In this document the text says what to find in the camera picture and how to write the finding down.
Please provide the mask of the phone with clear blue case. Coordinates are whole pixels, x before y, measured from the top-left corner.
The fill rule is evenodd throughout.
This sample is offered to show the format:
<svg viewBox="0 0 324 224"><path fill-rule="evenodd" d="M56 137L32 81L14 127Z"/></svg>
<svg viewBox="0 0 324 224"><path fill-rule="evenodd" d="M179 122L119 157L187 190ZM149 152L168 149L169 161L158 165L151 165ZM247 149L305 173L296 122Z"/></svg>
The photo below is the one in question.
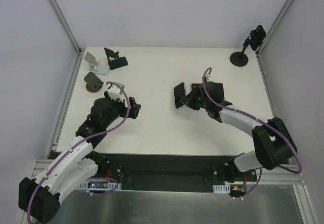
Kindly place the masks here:
<svg viewBox="0 0 324 224"><path fill-rule="evenodd" d="M182 82L174 87L174 102L175 102L175 108L179 109L183 106L185 106L184 98L186 97L186 86L185 83Z"/></svg>

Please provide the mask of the phone with pink case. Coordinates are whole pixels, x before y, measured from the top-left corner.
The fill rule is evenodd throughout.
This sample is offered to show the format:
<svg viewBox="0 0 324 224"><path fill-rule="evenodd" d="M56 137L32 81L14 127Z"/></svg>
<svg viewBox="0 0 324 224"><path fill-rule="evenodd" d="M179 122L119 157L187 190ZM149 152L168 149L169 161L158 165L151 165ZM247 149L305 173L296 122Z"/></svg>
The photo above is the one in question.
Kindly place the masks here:
<svg viewBox="0 0 324 224"><path fill-rule="evenodd" d="M211 98L216 103L222 103L225 100L224 97L224 87L222 83L213 82L209 90Z"/></svg>

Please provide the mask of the black round base clamp stand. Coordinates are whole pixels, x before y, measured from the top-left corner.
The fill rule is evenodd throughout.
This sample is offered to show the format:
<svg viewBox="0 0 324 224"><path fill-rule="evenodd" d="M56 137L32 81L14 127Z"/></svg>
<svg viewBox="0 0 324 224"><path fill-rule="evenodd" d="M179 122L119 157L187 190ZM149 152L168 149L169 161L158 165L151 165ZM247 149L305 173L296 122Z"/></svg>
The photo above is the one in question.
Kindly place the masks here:
<svg viewBox="0 0 324 224"><path fill-rule="evenodd" d="M230 55L229 60L231 64L233 64L236 67L243 67L246 66L249 59L247 55L245 54L245 50L250 45L251 38L248 37L245 42L243 43L243 49L240 52L234 52Z"/></svg>

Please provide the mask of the phone with cream case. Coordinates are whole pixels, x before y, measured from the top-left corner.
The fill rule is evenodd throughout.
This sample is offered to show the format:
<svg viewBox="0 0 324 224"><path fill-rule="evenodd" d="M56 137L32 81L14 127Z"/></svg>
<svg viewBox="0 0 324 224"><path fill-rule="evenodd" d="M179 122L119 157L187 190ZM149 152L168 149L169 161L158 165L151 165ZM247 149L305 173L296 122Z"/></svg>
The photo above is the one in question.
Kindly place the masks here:
<svg viewBox="0 0 324 224"><path fill-rule="evenodd" d="M191 90L193 90L195 87L202 87L203 84L202 83L192 83L191 84Z"/></svg>

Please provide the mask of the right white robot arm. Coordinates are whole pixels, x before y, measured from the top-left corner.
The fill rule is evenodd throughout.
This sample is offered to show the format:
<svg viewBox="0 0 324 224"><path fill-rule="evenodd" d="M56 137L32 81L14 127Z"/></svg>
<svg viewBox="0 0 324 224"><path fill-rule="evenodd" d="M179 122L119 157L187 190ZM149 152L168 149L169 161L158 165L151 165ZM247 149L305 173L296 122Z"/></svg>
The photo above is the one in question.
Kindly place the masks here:
<svg viewBox="0 0 324 224"><path fill-rule="evenodd" d="M243 178L248 170L280 167L297 153L296 145L280 118L258 118L238 109L225 100L222 83L194 83L189 93L181 83L174 87L174 99L176 108L204 109L211 119L231 125L252 137L254 150L242 153L230 162L228 176L234 181Z"/></svg>

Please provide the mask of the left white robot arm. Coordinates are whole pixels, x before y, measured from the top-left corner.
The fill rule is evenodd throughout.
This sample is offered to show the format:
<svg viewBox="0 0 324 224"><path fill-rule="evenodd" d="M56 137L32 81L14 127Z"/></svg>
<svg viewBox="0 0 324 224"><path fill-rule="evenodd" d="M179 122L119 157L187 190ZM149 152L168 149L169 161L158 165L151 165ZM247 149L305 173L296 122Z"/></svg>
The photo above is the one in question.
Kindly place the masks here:
<svg viewBox="0 0 324 224"><path fill-rule="evenodd" d="M18 206L31 223L48 223L65 199L86 179L101 178L107 172L107 160L95 148L112 130L119 117L136 119L141 105L124 92L107 90L97 99L67 148L34 178L25 177L19 184Z"/></svg>

